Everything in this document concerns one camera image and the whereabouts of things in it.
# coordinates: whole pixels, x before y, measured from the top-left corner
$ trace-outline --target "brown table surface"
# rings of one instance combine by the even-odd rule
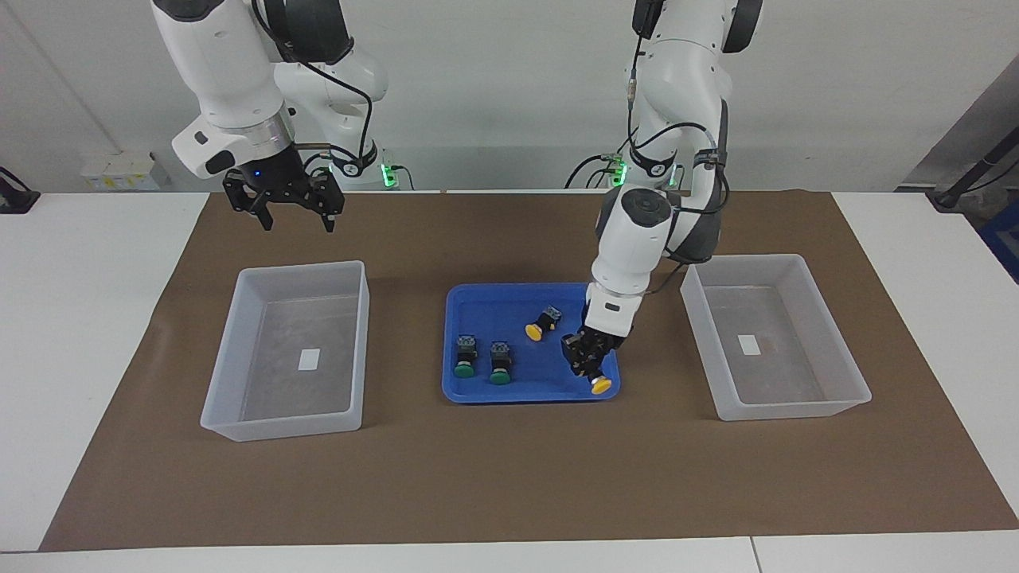
[[[718,254],[803,255],[869,404],[719,421],[675,290],[646,299],[609,402],[447,402],[449,289],[587,280],[599,202],[354,196],[330,236],[283,207],[263,232],[212,196],[42,549],[1019,527],[826,194],[736,194]],[[351,259],[372,297],[363,429],[248,444],[202,429],[237,272]]]

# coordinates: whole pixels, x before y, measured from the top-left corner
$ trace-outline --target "white sticker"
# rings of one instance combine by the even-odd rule
[[[309,348],[301,351],[301,360],[298,361],[298,370],[318,370],[318,356],[321,353],[322,351],[317,348]]]
[[[744,356],[760,356],[761,347],[757,345],[757,336],[753,334],[739,334],[740,347],[743,348]]]

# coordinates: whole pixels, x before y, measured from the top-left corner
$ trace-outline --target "white robotic arm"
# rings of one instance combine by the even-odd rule
[[[225,173],[234,210],[257,216],[266,230],[268,203],[296,203],[321,215],[331,231],[343,207],[337,183],[383,186],[366,123],[388,79],[378,60],[355,48],[337,0],[250,2],[153,0],[167,49],[202,109],[173,149],[200,177]],[[292,63],[270,63],[253,13]],[[322,126],[334,171],[305,172],[284,94]]]
[[[588,377],[596,395],[611,386],[601,362],[630,334],[659,259],[704,262],[717,246],[728,198],[731,90],[718,57],[749,44],[759,11],[760,0],[637,0],[634,30],[650,46],[644,54],[638,48],[631,74],[639,79],[633,102],[639,123],[630,138],[630,169],[626,185],[606,195],[598,220],[583,326],[562,338],[572,369]],[[698,150],[689,198],[660,191],[681,129]]]

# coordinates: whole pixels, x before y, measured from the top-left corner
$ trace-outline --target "green cap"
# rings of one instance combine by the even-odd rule
[[[509,372],[506,372],[502,368],[496,368],[495,371],[492,372],[492,375],[488,376],[488,379],[491,380],[493,384],[508,384]]]
[[[474,375],[474,366],[471,366],[470,362],[461,362],[452,369],[452,373],[457,375],[458,378],[470,378]]]

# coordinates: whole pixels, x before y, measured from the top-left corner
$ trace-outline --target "translucent plastic bin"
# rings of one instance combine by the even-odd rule
[[[361,261],[245,269],[202,427],[235,441],[356,430],[367,345]]]
[[[722,420],[830,416],[870,401],[803,257],[714,257],[681,292]]]

